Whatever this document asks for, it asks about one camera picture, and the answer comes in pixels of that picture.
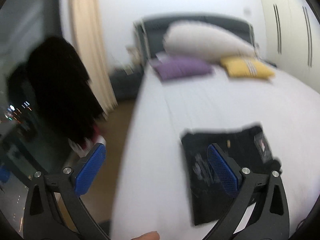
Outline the person's left hand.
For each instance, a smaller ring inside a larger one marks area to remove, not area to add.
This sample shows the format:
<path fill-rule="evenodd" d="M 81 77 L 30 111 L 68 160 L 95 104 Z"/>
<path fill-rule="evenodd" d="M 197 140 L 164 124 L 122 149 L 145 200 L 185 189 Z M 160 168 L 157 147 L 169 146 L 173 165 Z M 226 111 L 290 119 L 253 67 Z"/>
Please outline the person's left hand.
<path fill-rule="evenodd" d="M 160 240 L 160 235 L 157 231 L 151 231 L 131 240 Z"/>

